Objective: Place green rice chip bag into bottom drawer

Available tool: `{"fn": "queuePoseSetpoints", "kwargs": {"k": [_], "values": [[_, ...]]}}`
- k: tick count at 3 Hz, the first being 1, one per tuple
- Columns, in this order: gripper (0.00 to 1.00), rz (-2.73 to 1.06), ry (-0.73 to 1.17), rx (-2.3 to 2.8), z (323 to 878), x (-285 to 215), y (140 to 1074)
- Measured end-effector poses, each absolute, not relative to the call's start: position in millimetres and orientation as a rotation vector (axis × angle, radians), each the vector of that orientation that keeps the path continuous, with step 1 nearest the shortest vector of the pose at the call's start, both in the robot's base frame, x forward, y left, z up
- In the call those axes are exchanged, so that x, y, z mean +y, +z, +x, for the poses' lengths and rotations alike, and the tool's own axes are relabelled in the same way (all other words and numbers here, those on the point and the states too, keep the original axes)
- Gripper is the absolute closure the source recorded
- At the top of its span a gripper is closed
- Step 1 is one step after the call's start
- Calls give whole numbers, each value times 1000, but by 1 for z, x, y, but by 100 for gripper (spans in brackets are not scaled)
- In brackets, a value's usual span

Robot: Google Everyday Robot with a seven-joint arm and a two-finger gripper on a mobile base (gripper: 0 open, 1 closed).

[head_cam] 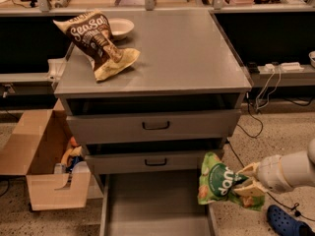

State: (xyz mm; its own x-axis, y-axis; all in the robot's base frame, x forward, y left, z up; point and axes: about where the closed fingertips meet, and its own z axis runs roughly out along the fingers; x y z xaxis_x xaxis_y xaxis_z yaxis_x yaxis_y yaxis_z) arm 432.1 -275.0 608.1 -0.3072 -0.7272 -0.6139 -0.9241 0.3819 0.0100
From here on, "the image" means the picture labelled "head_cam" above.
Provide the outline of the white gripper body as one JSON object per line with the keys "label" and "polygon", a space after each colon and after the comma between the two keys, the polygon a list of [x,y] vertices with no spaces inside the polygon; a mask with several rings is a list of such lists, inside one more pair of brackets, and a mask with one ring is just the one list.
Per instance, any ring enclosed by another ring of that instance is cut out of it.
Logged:
{"label": "white gripper body", "polygon": [[281,156],[273,155],[264,158],[259,164],[256,172],[259,182],[269,191],[274,193],[291,192],[293,188],[284,178],[281,165]]}

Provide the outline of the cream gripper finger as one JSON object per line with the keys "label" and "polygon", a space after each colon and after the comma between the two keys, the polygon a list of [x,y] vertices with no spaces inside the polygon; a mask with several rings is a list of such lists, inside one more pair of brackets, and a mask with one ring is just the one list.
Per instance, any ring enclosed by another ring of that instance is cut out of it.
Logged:
{"label": "cream gripper finger", "polygon": [[254,177],[256,178],[258,175],[258,168],[259,168],[259,162],[252,162],[245,167],[243,167],[241,170],[238,171],[238,174],[243,174],[247,177]]}
{"label": "cream gripper finger", "polygon": [[236,185],[233,191],[243,197],[260,197],[265,195],[267,189],[257,181],[245,181],[242,184]]}

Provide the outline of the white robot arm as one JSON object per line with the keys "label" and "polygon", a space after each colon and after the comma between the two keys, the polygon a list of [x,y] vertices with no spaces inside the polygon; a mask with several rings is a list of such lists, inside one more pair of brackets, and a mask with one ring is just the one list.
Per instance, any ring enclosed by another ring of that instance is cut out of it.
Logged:
{"label": "white robot arm", "polygon": [[239,171],[248,177],[234,188],[243,197],[260,197],[265,193],[287,193],[297,187],[315,186],[315,139],[307,150],[272,155],[254,162]]}

